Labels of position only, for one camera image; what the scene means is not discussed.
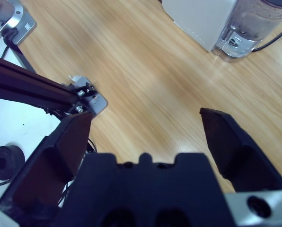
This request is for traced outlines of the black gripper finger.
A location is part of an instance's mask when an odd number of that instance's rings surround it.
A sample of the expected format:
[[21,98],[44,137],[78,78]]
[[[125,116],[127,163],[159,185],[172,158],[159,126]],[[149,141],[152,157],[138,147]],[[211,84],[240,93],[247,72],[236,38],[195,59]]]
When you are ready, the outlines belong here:
[[78,172],[87,150],[92,115],[61,120],[39,143],[0,198],[0,210],[29,212],[37,204],[55,207],[67,182]]
[[209,151],[223,178],[236,192],[282,190],[282,176],[228,113],[201,108]]

